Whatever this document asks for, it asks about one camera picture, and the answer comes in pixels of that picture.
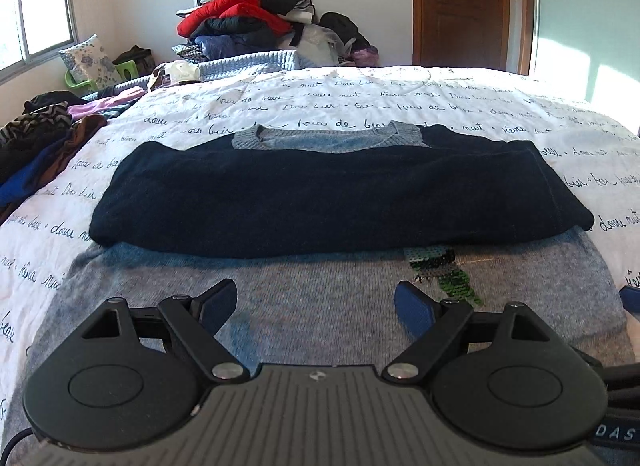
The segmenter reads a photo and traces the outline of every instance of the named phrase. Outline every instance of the door frame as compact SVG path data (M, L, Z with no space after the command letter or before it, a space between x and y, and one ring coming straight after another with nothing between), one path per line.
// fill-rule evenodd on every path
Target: door frame
M520 49L518 57L518 74L528 75L532 57L534 38L535 0L522 0L522 33L520 35ZM414 0L414 65L420 62L422 51L422 30L424 0ZM509 12L510 0L503 1L502 10L502 49L500 65L506 67L507 47L509 44Z

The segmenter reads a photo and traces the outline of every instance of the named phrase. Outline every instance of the metal screw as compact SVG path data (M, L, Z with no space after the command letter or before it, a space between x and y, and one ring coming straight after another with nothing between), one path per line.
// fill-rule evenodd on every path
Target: metal screw
M220 363L211 369L219 380L234 380L242 376L244 369L237 363Z
M411 363L394 363L386 367L386 373L396 380L409 380L418 375L420 370Z

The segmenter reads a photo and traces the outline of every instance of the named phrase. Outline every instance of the pile of clothes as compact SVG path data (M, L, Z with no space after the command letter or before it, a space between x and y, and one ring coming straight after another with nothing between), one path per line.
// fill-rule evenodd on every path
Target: pile of clothes
M143 94L135 86L92 102L71 92L48 92L25 102L23 115L0 128L0 224Z
M198 0L176 14L188 41L173 50L194 64L277 49L296 49L318 66L378 64L378 50L348 17L317 20L312 0Z

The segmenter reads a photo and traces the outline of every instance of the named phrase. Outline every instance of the light blue knitted blanket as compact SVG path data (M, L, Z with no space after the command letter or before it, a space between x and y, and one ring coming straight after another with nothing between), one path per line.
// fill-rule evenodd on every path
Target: light blue knitted blanket
M303 58L294 50L256 52L221 60L199 63L202 81L221 80L232 76L255 76L257 74L269 74L281 70L301 70L302 68L316 68L317 65ZM123 90L134 86L142 86L146 89L149 76L118 84L115 89L117 96ZM85 100L95 100L98 94L94 92L84 97Z

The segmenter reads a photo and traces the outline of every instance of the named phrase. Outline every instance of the ribbed black surface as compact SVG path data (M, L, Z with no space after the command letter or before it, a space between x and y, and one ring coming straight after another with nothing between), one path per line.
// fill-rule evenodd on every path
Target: ribbed black surface
M586 448L503 456L460 439L420 391L369 367L265 366L213 389L173 435L133 451L85 454L44 445L26 466L602 466Z

